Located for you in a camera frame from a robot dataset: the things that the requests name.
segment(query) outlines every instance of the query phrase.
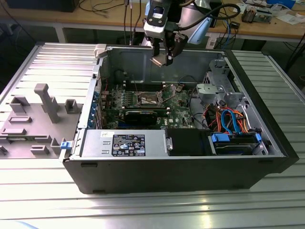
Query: gray plastic part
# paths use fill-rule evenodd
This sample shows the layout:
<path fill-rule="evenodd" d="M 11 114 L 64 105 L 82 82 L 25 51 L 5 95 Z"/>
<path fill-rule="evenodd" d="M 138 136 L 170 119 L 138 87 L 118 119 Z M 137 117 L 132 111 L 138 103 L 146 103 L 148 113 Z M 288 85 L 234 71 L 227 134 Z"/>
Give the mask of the gray plastic part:
<path fill-rule="evenodd" d="M 65 103 L 67 114 L 77 114 L 79 112 L 75 99 L 67 99 Z"/>
<path fill-rule="evenodd" d="M 48 113 L 52 123 L 57 123 L 59 121 L 59 117 L 56 112 L 56 107 L 54 107 L 49 96 L 48 89 L 49 86 L 46 83 L 38 83 L 34 88 L 34 92 L 40 96 L 44 110 Z"/>
<path fill-rule="evenodd" d="M 25 129 L 5 128 L 1 132 L 3 135 L 25 135 Z"/>
<path fill-rule="evenodd" d="M 77 122 L 80 117 L 78 114 L 67 114 L 64 104 L 58 104 L 58 116 L 60 121 L 56 124 L 52 123 L 47 113 L 44 113 L 41 104 L 30 104 L 25 106 L 24 109 L 28 116 L 31 117 L 30 123 L 11 123 L 9 119 L 16 117 L 12 111 L 7 120 L 4 122 L 3 127 L 0 128 L 0 145 L 4 146 L 8 150 L 8 154 L 3 156 L 0 153 L 0 159 L 5 158 L 58 158 L 57 151 L 53 151 L 50 143 L 37 143 L 35 137 L 47 137 L 51 136 L 52 139 L 56 138 L 58 143 L 61 143 L 61 139 L 65 138 L 72 140 L 77 129 Z M 78 104 L 78 108 L 81 111 L 82 104 Z M 22 129 L 24 128 L 26 135 L 1 135 L 1 132 L 5 128 Z M 49 154 L 34 155 L 30 149 L 32 145 L 46 145 L 49 150 Z"/>
<path fill-rule="evenodd" d="M 52 101 L 52 104 L 53 104 L 54 109 L 55 109 L 56 111 L 58 111 L 59 105 L 57 104 L 57 101 L 56 101 L 55 97 L 50 96 L 50 98 L 51 98 L 51 101 Z M 41 107 L 42 107 L 43 111 L 44 111 L 45 113 L 47 113 L 47 111 L 46 111 L 46 109 L 44 108 L 44 105 L 43 105 L 43 104 L 41 104 Z"/>
<path fill-rule="evenodd" d="M 35 141 L 37 143 L 50 143 L 52 141 L 52 138 L 50 135 L 44 137 L 36 137 Z"/>
<path fill-rule="evenodd" d="M 58 144 L 56 138 L 53 138 L 51 148 L 55 154 L 59 155 L 61 153 L 61 146 Z"/>
<path fill-rule="evenodd" d="M 16 115 L 25 115 L 26 112 L 24 110 L 24 106 L 29 106 L 27 99 L 24 96 L 15 96 L 10 106 Z"/>
<path fill-rule="evenodd" d="M 13 116 L 9 119 L 10 123 L 30 123 L 31 121 L 30 116 Z"/>
<path fill-rule="evenodd" d="M 38 154 L 38 155 L 43 154 L 44 155 L 44 154 L 50 153 L 48 148 L 45 145 L 34 145 L 34 146 L 32 146 L 32 149 L 30 149 L 30 151 L 34 155 L 36 155 L 36 154 Z"/>
<path fill-rule="evenodd" d="M 0 144 L 10 144 L 10 140 L 7 137 L 0 137 Z"/>
<path fill-rule="evenodd" d="M 0 146 L 0 152 L 1 152 L 3 155 L 6 155 L 7 149 L 4 148 L 3 146 Z"/>

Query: black cable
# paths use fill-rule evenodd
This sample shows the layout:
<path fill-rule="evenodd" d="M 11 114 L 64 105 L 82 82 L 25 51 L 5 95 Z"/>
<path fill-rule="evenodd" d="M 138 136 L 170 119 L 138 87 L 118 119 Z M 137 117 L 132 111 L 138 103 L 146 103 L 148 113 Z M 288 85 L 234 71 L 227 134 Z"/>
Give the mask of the black cable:
<path fill-rule="evenodd" d="M 130 40 L 129 45 L 132 45 L 132 3 L 130 4 Z"/>
<path fill-rule="evenodd" d="M 3 5 L 3 3 L 2 3 L 2 1 L 0 0 L 0 4 L 1 4 L 1 6 L 2 6 L 2 8 L 4 9 L 4 11 L 7 13 L 7 15 L 9 15 L 9 17 L 10 18 L 12 18 L 22 29 L 23 29 L 23 31 L 25 31 L 25 33 L 34 41 L 34 43 L 36 43 L 36 40 L 23 28 L 23 26 L 22 25 L 20 25 L 20 23 L 18 22 L 18 21 L 16 21 L 16 19 L 13 17 L 13 16 L 11 16 L 11 14 L 6 10 L 6 8 L 4 7 L 4 5 Z"/>
<path fill-rule="evenodd" d="M 126 42 L 126 13 L 127 13 L 127 5 L 125 5 L 125 11 L 124 11 L 124 40 L 125 40 L 125 44 L 127 44 L 127 42 Z"/>
<path fill-rule="evenodd" d="M 302 55 L 302 53 L 305 51 L 305 43 L 301 46 L 301 48 L 296 52 L 294 57 L 290 60 L 288 65 L 285 68 L 285 71 L 288 72 L 289 69 L 294 65 L 294 63 L 299 59 L 299 57 Z"/>
<path fill-rule="evenodd" d="M 188 30 L 196 25 L 198 25 L 200 22 L 202 22 L 204 19 L 206 19 L 209 15 L 217 12 L 218 10 L 222 9 L 222 8 L 225 8 L 225 7 L 233 7 L 235 9 L 237 9 L 237 13 L 231 15 L 231 16 L 227 16 L 227 17 L 214 17 L 215 19 L 220 19 L 220 20 L 226 20 L 226 19 L 229 19 L 229 18 L 234 18 L 236 17 L 239 13 L 240 13 L 240 8 L 239 6 L 235 5 L 235 4 L 231 4 L 231 3 L 228 3 L 228 4 L 224 4 L 224 5 L 220 5 L 214 9 L 212 9 L 211 11 L 209 11 L 208 13 L 206 13 L 202 18 L 200 18 L 198 21 L 194 22 L 193 24 L 189 25 L 189 26 L 186 26 L 186 27 L 180 27 L 179 28 L 179 31 L 185 31 L 185 30 Z"/>
<path fill-rule="evenodd" d="M 289 50 L 291 50 L 291 51 L 294 52 L 294 50 L 293 50 L 292 48 L 290 48 L 286 42 L 283 42 L 283 43 L 284 43 L 284 45 L 285 45 Z"/>
<path fill-rule="evenodd" d="M 195 3 L 195 0 L 189 0 L 189 1 L 185 2 L 185 3 L 180 3 L 179 6 L 180 7 L 186 7 L 188 5 L 191 5 L 192 3 Z"/>
<path fill-rule="evenodd" d="M 284 42 L 285 44 L 287 44 L 287 45 L 289 45 L 290 47 L 292 47 L 292 48 L 296 48 L 296 46 L 293 46 L 292 44 L 289 44 L 288 42 Z"/>
<path fill-rule="evenodd" d="M 195 8 L 200 12 L 202 13 L 203 15 L 207 14 L 207 12 L 205 10 L 203 10 L 201 7 L 199 7 L 195 2 L 193 3 L 193 5 L 195 6 Z M 230 19 L 232 18 L 231 16 L 227 15 L 226 11 L 225 11 L 225 8 L 224 8 L 224 12 L 226 14 L 226 17 L 216 17 L 216 16 L 213 16 L 213 15 L 208 15 L 207 17 L 208 18 L 212 18 L 212 19 L 216 19 L 216 20 L 226 20 L 226 19 Z"/>
<path fill-rule="evenodd" d="M 182 77 L 178 80 L 178 84 L 181 84 L 180 81 L 181 81 L 181 79 L 183 79 L 184 77 L 191 77 L 196 83 L 199 83 L 193 76 L 191 76 L 191 75 L 184 75 L 184 76 L 182 76 Z"/>
<path fill-rule="evenodd" d="M 231 46 L 231 49 L 233 48 L 233 46 L 234 46 L 234 44 L 235 44 L 235 41 L 236 41 L 236 35 L 238 34 L 238 29 L 237 29 L 237 31 L 236 31 L 236 29 L 234 29 L 234 31 L 235 31 L 235 35 L 233 36 L 233 44 L 232 44 L 232 46 Z"/>
<path fill-rule="evenodd" d="M 139 22 L 139 20 L 141 19 L 141 14 L 142 14 L 141 0 L 139 1 L 139 6 L 140 6 L 140 8 L 139 8 L 140 12 L 139 12 L 138 19 L 137 19 L 137 21 L 136 21 L 136 23 L 135 23 L 135 26 L 134 26 L 134 28 L 133 28 L 133 33 L 132 33 L 132 44 L 133 44 L 133 39 L 134 39 L 134 36 L 135 36 L 135 28 L 137 27 L 138 22 Z"/>
<path fill-rule="evenodd" d="M 196 114 L 192 114 L 192 110 L 191 110 L 191 101 L 192 101 L 192 97 L 193 97 L 193 94 L 195 92 L 195 89 L 196 87 L 194 87 L 193 91 L 192 91 L 192 94 L 191 94 L 191 98 L 190 98 L 190 101 L 189 101 L 189 110 L 190 110 L 190 113 L 191 113 L 191 116 L 194 118 L 194 120 L 198 123 L 200 123 L 200 125 L 202 125 L 202 127 L 204 126 L 202 122 L 200 122 L 197 118 L 195 118 L 194 116 L 197 115 L 198 113 Z"/>
<path fill-rule="evenodd" d="M 293 51 L 293 53 L 292 53 L 292 54 L 290 55 L 290 57 L 289 57 L 289 59 L 288 59 L 288 61 L 287 61 L 287 64 L 286 64 L 286 67 L 285 67 L 285 72 L 288 72 L 289 69 L 291 68 L 291 66 L 292 66 L 292 64 L 291 64 L 292 57 L 293 57 L 295 51 L 297 50 L 297 48 L 298 48 L 298 47 L 300 46 L 300 44 L 302 43 L 304 37 L 305 37 L 305 32 L 304 32 L 304 34 L 303 34 L 303 36 L 302 36 L 300 42 L 299 42 L 298 45 L 296 46 L 295 50 Z"/>
<path fill-rule="evenodd" d="M 114 8 L 114 7 L 118 7 L 118 6 L 124 5 L 124 3 L 122 3 L 122 4 L 115 5 L 115 6 L 111 6 L 111 7 L 109 7 L 109 8 L 101 9 L 101 10 L 88 10 L 88 9 L 85 9 L 85 8 L 83 8 L 83 7 L 81 6 L 81 4 L 82 4 L 84 1 L 86 1 L 86 0 L 81 0 L 81 2 L 80 2 L 80 4 L 79 4 L 78 7 L 79 7 L 80 9 L 84 10 L 84 11 L 87 11 L 87 12 L 100 12 L 100 11 L 110 10 L 110 9 L 112 9 L 112 8 Z"/>
<path fill-rule="evenodd" d="M 8 38 L 9 41 L 10 41 L 10 44 L 11 44 L 12 46 L 15 47 L 15 51 L 16 51 L 17 54 L 19 54 L 20 56 L 26 57 L 26 56 L 30 53 L 30 51 L 27 50 L 26 48 L 24 48 L 24 47 L 22 47 L 22 46 L 20 46 L 20 45 L 18 45 L 18 44 L 16 44 L 16 43 L 13 43 L 13 41 L 10 39 L 10 37 L 13 36 L 13 35 L 8 35 L 8 34 L 6 33 L 6 31 L 5 31 L 1 26 L 0 26 L 0 29 L 1 29 L 2 33 L 6 36 L 5 38 Z M 16 47 L 17 47 L 17 48 L 23 49 L 27 54 L 23 54 L 23 53 L 19 52 L 19 51 L 16 49 Z"/>
<path fill-rule="evenodd" d="M 224 8 L 224 13 L 222 13 L 222 12 L 219 12 L 219 13 L 228 16 L 228 14 L 227 14 L 225 8 Z M 223 20 L 222 20 L 222 23 L 223 23 L 223 25 L 224 25 L 224 27 L 225 27 L 225 33 L 223 34 L 223 37 L 221 38 L 220 41 L 216 41 L 217 44 L 215 45 L 215 48 L 217 48 L 219 44 L 220 44 L 220 48 L 221 48 L 222 45 L 224 45 L 225 42 L 224 42 L 224 43 L 222 43 L 222 42 L 223 42 L 224 36 L 227 34 L 228 29 L 229 29 L 229 28 L 227 27 L 227 25 L 224 24 L 224 21 L 223 21 Z"/>

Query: floor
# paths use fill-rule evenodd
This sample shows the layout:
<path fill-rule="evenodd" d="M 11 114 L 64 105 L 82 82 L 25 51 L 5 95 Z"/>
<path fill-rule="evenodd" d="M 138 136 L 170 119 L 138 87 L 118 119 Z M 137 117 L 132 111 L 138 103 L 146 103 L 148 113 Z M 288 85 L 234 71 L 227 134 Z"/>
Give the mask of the floor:
<path fill-rule="evenodd" d="M 51 27 L 25 26 L 24 28 L 37 42 L 58 41 L 55 30 Z M 65 34 L 69 43 L 123 44 L 122 31 L 97 31 L 96 35 L 94 35 L 92 30 L 65 29 Z M 190 45 L 190 47 L 204 48 L 206 42 L 207 38 L 200 45 Z M 239 50 L 242 44 L 242 39 L 236 39 L 234 46 L 228 47 L 228 49 Z M 22 64 L 33 46 L 33 41 L 18 26 L 15 26 L 14 34 L 10 37 L 2 33 L 0 36 L 1 91 Z M 283 68 L 292 53 L 283 42 L 267 42 L 262 51 L 268 52 Z M 305 82 L 299 79 L 300 75 L 305 75 L 304 62 L 305 56 L 299 58 L 288 73 L 300 89 L 305 87 Z"/>

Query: side panel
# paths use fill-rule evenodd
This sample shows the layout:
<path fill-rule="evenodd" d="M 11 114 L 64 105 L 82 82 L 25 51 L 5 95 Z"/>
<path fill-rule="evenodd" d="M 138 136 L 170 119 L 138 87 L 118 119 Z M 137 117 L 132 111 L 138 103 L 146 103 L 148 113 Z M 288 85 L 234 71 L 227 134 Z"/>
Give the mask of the side panel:
<path fill-rule="evenodd" d="M 91 194 L 250 188 L 284 160 L 68 160 L 63 164 L 80 191 Z"/>
<path fill-rule="evenodd" d="M 226 51 L 226 56 L 228 57 L 231 66 L 233 67 L 235 73 L 238 76 L 238 81 L 241 84 L 240 86 L 251 98 L 256 110 L 261 116 L 261 119 L 265 123 L 267 129 L 271 133 L 281 152 L 288 157 L 288 160 L 286 160 L 285 163 L 277 169 L 277 172 L 281 173 L 287 168 L 289 168 L 291 165 L 293 165 L 296 161 L 298 161 L 299 158 L 294 149 L 292 148 L 291 144 L 287 140 L 286 136 L 282 132 L 275 118 L 272 116 L 269 109 L 265 105 L 260 94 L 253 86 L 245 70 L 239 64 L 236 56 L 232 53 L 232 51 Z"/>

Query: sticker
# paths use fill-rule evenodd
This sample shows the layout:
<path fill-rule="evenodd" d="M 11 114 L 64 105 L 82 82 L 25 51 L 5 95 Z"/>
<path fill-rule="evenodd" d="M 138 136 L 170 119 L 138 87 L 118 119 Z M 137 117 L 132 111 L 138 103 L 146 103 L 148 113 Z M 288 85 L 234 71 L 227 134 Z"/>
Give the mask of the sticker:
<path fill-rule="evenodd" d="M 114 135 L 113 131 L 102 131 L 101 137 L 112 137 Z"/>
<path fill-rule="evenodd" d="M 112 135 L 112 156 L 145 156 L 145 135 Z"/>
<path fill-rule="evenodd" d="M 18 138 L 7 138 L 7 140 L 9 140 L 9 141 L 26 141 L 25 138 L 21 138 L 21 137 L 18 137 Z"/>

